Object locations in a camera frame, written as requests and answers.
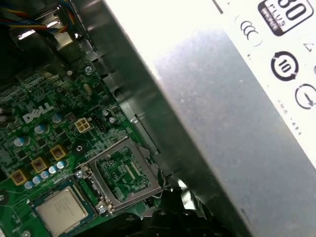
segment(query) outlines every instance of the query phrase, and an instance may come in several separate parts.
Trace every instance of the capacitor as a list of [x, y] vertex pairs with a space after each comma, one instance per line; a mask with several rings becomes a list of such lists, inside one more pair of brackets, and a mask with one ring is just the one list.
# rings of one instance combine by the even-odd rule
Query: capacitor
[[0, 116], [0, 124], [9, 125], [10, 123], [15, 123], [15, 116]]
[[87, 92], [88, 95], [92, 95], [93, 91], [88, 84], [84, 84], [83, 88], [84, 88], [85, 92]]
[[73, 80], [73, 81], [76, 81], [78, 78], [77, 78], [77, 76], [76, 76], [76, 74], [73, 72], [73, 71], [67, 71], [66, 72], [67, 73], [67, 76], [71, 79], [71, 80]]
[[114, 124], [117, 122], [117, 119], [115, 117], [110, 117], [109, 122], [110, 122], [110, 124]]
[[14, 109], [7, 107], [0, 107], [0, 115], [12, 115], [14, 114]]
[[102, 111], [102, 114], [105, 116], [105, 117], [108, 117], [111, 115], [111, 112], [109, 110], [103, 110]]
[[16, 147], [27, 146], [29, 143], [30, 143], [30, 138], [27, 136], [17, 137], [13, 141], [13, 144]]
[[40, 174], [40, 177], [42, 179], [47, 179], [49, 177], [49, 173], [47, 171], [43, 171], [41, 174]]
[[31, 189], [33, 187], [33, 183], [31, 181], [27, 181], [25, 184], [24, 184], [24, 188], [25, 189]]
[[65, 165], [65, 162], [59, 161], [59, 162], [57, 162], [56, 166], [58, 169], [63, 169], [63, 168], [65, 168], [66, 165]]
[[45, 134], [49, 131], [49, 127], [45, 124], [38, 124], [34, 127], [34, 132], [36, 134]]
[[60, 113], [55, 113], [51, 117], [51, 120], [53, 121], [53, 123], [60, 123], [60, 122], [64, 122], [65, 118]]
[[51, 167], [48, 169], [48, 172], [49, 172], [50, 174], [54, 174], [54, 173], [57, 172], [57, 168], [56, 168], [55, 166], [51, 166]]
[[56, 93], [58, 93], [60, 95], [63, 95], [63, 96], [67, 95], [67, 91], [64, 88], [60, 87], [60, 86], [56, 88]]
[[35, 185], [37, 185], [41, 182], [41, 178], [39, 176], [35, 176], [32, 181]]

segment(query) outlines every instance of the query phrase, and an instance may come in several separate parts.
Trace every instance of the dell logo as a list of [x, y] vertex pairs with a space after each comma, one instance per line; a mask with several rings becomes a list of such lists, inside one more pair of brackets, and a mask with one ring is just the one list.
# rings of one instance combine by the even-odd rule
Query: dell logo
[[44, 109], [43, 106], [39, 106], [38, 109], [33, 110], [30, 114], [23, 115], [22, 118], [24, 119], [25, 123], [28, 124], [32, 122], [34, 118], [39, 118], [41, 115], [44, 115], [48, 111], [51, 111], [52, 109], [54, 109], [54, 106], [50, 106], [48, 103], [45, 103], [44, 107], [46, 109]]

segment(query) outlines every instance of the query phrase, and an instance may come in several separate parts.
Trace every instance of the gray metal panel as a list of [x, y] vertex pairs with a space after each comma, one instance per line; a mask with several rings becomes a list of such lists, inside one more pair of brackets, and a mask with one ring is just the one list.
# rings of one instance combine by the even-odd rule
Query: gray metal panel
[[116, 82], [169, 167], [239, 236], [245, 227], [212, 173], [253, 235], [315, 237], [315, 170], [217, 26], [212, 1], [106, 4], [151, 72], [114, 30]]

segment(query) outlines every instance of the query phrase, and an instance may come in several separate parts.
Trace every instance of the mounting hole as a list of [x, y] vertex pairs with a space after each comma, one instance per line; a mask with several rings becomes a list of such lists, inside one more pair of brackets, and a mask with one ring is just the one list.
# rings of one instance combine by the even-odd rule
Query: mounting hole
[[77, 146], [76, 150], [79, 151], [79, 152], [81, 152], [81, 151], [82, 151], [82, 146], [80, 146], [80, 145]]
[[115, 89], [114, 96], [117, 99], [121, 99], [123, 97], [123, 94], [122, 94], [122, 92], [121, 92], [121, 90], [119, 88]]

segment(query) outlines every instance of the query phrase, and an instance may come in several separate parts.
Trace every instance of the white connector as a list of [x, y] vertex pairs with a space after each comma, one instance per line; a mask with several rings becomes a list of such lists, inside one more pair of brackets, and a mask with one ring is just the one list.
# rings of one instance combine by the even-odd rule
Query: white connector
[[89, 124], [89, 121], [86, 118], [79, 118], [77, 122], [75, 122], [75, 126], [79, 133], [87, 132], [93, 128], [93, 125]]

